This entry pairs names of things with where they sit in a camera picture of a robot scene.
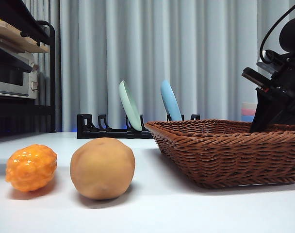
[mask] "cable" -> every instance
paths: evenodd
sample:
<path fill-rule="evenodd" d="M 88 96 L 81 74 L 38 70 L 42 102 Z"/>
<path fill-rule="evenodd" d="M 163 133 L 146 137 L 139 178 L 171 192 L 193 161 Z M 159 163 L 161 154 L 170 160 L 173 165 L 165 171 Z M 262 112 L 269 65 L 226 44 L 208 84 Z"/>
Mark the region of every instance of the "cable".
<path fill-rule="evenodd" d="M 286 12 L 283 14 L 283 16 L 281 16 L 276 22 L 275 24 L 271 27 L 271 29 L 269 29 L 269 31 L 266 33 L 262 43 L 261 43 L 261 46 L 260 46 L 260 58 L 261 60 L 266 63 L 266 64 L 269 64 L 269 63 L 272 63 L 271 61 L 267 61 L 264 59 L 263 57 L 263 47 L 264 47 L 264 44 L 267 40 L 267 38 L 269 37 L 270 33 L 272 33 L 272 31 L 275 29 L 275 27 L 288 15 L 290 14 L 291 11 L 293 11 L 295 9 L 295 4 Z"/>

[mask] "light green plate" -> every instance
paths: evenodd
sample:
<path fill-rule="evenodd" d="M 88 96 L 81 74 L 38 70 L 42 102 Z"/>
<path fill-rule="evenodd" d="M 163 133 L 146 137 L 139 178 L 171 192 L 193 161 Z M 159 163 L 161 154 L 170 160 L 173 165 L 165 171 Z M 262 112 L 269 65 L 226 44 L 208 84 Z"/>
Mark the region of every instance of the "light green plate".
<path fill-rule="evenodd" d="M 126 82 L 121 81 L 118 89 L 120 99 L 130 124 L 135 130 L 142 131 L 140 114 Z"/>

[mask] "black metal shelf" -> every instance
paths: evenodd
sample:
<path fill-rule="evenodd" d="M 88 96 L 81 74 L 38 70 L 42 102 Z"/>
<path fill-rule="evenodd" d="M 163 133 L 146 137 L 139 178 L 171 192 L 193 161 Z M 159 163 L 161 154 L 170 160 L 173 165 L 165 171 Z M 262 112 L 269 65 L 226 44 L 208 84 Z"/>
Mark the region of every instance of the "black metal shelf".
<path fill-rule="evenodd" d="M 0 98 L 0 117 L 50 116 L 47 132 L 56 132 L 55 29 L 46 21 L 36 21 L 21 0 L 0 0 L 0 18 L 19 29 L 21 36 L 35 40 L 38 46 L 43 42 L 50 47 L 50 105 L 35 105 L 34 100 L 23 98 L 9 98 L 8 101 Z M 49 27 L 49 35 L 43 29 L 45 26 Z"/>
<path fill-rule="evenodd" d="M 22 31 L 22 36 L 50 45 L 50 37 L 35 21 L 23 1 L 0 0 L 0 18 Z"/>

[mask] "brown wicker basket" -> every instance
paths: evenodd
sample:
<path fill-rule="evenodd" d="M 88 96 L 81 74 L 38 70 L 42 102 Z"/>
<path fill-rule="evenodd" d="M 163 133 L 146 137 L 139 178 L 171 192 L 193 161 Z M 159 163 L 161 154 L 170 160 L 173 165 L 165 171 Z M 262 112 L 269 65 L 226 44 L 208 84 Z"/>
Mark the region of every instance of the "brown wicker basket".
<path fill-rule="evenodd" d="M 295 182 L 295 126 L 248 133 L 249 122 L 152 121 L 146 124 L 162 154 L 198 186 L 221 188 Z"/>

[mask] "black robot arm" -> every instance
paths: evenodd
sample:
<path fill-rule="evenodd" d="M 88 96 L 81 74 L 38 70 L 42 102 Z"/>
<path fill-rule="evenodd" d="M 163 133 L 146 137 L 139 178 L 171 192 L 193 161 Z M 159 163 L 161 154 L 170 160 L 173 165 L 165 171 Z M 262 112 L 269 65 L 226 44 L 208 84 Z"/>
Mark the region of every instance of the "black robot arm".
<path fill-rule="evenodd" d="M 249 67 L 242 73 L 242 76 L 259 86 L 256 88 L 258 105 L 251 133 L 265 130 L 268 124 L 295 125 L 295 18 L 282 28 L 279 36 L 281 47 L 288 53 L 263 51 L 269 34 L 294 9 L 295 5 L 274 24 L 261 44 L 257 66 L 269 72 L 271 77 L 267 78 Z"/>

